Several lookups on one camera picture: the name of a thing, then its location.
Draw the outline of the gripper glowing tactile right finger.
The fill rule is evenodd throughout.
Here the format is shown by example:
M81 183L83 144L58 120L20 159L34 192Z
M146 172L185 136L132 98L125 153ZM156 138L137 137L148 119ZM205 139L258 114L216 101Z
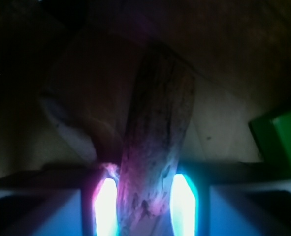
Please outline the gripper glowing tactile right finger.
M264 163L181 162L170 216L176 236L291 236L291 171Z

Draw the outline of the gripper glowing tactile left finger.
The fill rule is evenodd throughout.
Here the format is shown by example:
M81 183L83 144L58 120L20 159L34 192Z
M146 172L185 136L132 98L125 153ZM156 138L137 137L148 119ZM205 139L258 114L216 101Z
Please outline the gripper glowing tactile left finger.
M0 178L0 236L115 236L117 183L104 168Z

